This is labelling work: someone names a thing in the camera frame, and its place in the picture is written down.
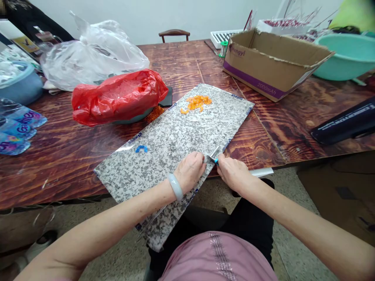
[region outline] green cloth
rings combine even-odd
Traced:
[[[353,25],[361,32],[375,32],[375,3],[372,0],[344,0],[329,28]]]

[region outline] cardboard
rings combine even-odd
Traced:
[[[276,102],[333,55],[326,47],[253,28],[231,37],[223,71]]]
[[[375,174],[371,174],[375,173],[374,159],[375,151],[370,151],[297,173],[323,218],[372,246],[375,246]]]

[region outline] wood grain surface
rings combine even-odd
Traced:
[[[173,101],[198,83],[207,83],[255,103],[225,154],[249,169],[276,167],[305,160],[375,149],[375,136],[321,146],[309,130],[374,95],[352,82],[310,78],[274,103],[222,72],[223,60],[204,44],[188,41],[139,46],[167,86]],[[18,156],[0,156],[0,210],[107,193],[93,169],[141,131],[131,125],[93,128],[72,119],[71,93],[45,94],[29,107],[48,118]],[[217,175],[214,169],[210,176]]]

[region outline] hand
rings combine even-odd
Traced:
[[[204,155],[193,151],[185,156],[173,173],[184,195],[193,189],[206,170],[207,164],[203,163],[203,161]]]
[[[243,188],[246,188],[251,181],[258,178],[250,174],[244,162],[225,157],[219,154],[218,173],[223,181],[234,191],[241,195]]]

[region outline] pink shirt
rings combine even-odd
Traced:
[[[182,243],[172,254],[161,281],[277,280],[263,254],[232,234],[210,231]]]

